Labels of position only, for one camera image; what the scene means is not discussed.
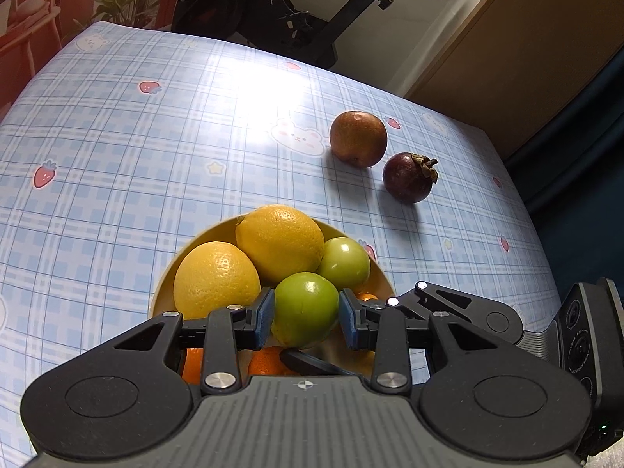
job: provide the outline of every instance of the green fruit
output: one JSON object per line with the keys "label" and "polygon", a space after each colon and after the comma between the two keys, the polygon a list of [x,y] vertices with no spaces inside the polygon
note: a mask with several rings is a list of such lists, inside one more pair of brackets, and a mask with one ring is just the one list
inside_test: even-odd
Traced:
{"label": "green fruit", "polygon": [[333,238],[325,243],[323,260],[316,272],[338,290],[357,289],[371,273],[366,250],[351,238]]}
{"label": "green fruit", "polygon": [[322,276],[295,273],[275,288],[271,331],[286,347],[309,348],[324,340],[338,320],[338,291]]}

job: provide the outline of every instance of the camera lens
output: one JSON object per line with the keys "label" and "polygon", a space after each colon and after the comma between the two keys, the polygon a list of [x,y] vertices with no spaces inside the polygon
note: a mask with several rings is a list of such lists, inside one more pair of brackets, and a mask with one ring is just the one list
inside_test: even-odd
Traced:
{"label": "camera lens", "polygon": [[568,313],[565,317],[565,324],[568,326],[568,329],[572,329],[576,325],[580,316],[581,304],[578,301],[573,301],[570,308],[568,308]]}
{"label": "camera lens", "polygon": [[572,346],[570,346],[570,352],[568,353],[568,366],[570,372],[576,373],[583,367],[585,361],[589,356],[589,350],[592,347],[592,339],[586,330],[578,331]]}

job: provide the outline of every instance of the fruit bowl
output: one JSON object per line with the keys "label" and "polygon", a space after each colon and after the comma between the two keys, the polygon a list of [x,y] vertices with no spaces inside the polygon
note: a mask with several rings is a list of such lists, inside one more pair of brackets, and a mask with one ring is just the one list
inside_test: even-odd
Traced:
{"label": "fruit bowl", "polygon": [[[180,263],[184,257],[190,253],[191,250],[193,250],[193,248],[204,243],[208,243],[209,241],[223,241],[225,243],[232,243],[232,245],[236,245],[235,228],[237,220],[238,217],[230,218],[211,226],[193,238],[188,245],[178,252],[160,278],[160,283],[158,283],[158,287],[154,293],[152,302],[150,303],[150,318],[165,311],[176,310],[176,305],[174,303],[174,278],[176,277],[176,272]],[[326,241],[346,236],[338,229],[335,229],[326,223],[319,222],[318,220],[314,220],[314,222],[320,227]],[[370,276],[368,281],[363,285],[362,291],[369,292],[377,296],[379,299],[386,300],[394,295],[392,286],[377,263],[373,260],[370,262]],[[273,336],[270,336],[266,343],[267,346],[277,344],[278,343],[275,339],[273,339]],[[371,353],[367,351],[355,352],[349,350],[345,345],[339,326],[334,328],[328,338],[319,343],[319,345],[305,351],[350,371],[360,372],[366,377],[369,377],[372,371]],[[249,364],[251,356],[251,351],[243,350],[239,352],[239,365],[241,376],[243,378],[246,378],[247,365]]]}

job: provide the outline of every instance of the blue gripper pad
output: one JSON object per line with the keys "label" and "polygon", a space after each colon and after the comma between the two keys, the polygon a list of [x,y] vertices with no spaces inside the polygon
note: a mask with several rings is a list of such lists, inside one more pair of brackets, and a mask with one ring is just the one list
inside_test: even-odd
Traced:
{"label": "blue gripper pad", "polygon": [[355,328],[355,311],[344,292],[338,296],[338,321],[348,348],[358,350],[358,331]]}
{"label": "blue gripper pad", "polygon": [[273,313],[275,312],[275,292],[270,289],[256,310],[256,328],[254,330],[254,340],[257,349],[264,347],[266,339],[271,332],[271,324],[273,323]]}

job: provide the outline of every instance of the wooden cabinet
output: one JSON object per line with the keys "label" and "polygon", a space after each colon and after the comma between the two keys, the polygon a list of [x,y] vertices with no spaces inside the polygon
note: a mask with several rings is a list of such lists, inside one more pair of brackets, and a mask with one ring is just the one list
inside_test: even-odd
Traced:
{"label": "wooden cabinet", "polygon": [[484,0],[406,98],[483,129],[506,158],[624,44],[624,0]]}

